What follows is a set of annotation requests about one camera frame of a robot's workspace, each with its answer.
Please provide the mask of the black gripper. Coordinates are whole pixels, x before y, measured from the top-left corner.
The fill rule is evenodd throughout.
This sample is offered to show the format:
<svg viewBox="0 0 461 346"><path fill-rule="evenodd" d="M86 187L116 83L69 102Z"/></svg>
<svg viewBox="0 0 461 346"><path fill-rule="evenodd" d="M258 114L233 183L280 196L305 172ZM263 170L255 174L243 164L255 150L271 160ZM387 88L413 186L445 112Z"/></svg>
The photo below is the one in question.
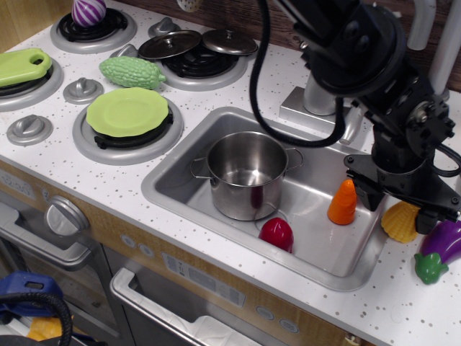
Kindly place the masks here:
<svg viewBox="0 0 461 346"><path fill-rule="evenodd" d="M435 167L434 155L431 149L426 157L418 157L402 138L376 133L370 155L348 155L344 164L366 209L376 211L385 194L391 195L420 207L416 231L429 234L439 221L455 221L460 215L460 195L442 180L460 169Z"/></svg>

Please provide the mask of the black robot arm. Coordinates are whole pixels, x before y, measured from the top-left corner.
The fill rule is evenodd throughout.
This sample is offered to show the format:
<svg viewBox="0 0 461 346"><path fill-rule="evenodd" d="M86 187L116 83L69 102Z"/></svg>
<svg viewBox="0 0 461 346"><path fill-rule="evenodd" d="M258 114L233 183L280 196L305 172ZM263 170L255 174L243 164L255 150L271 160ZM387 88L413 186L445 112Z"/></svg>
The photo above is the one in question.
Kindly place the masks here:
<svg viewBox="0 0 461 346"><path fill-rule="evenodd" d="M308 68L320 87L358 101L373 124L371 154L344 160L362 204L374 210L391 195L417 206L420 234L456 221L460 196L434 166L455 124L408 57L398 19L361 1L280 1L279 7L306 41Z"/></svg>

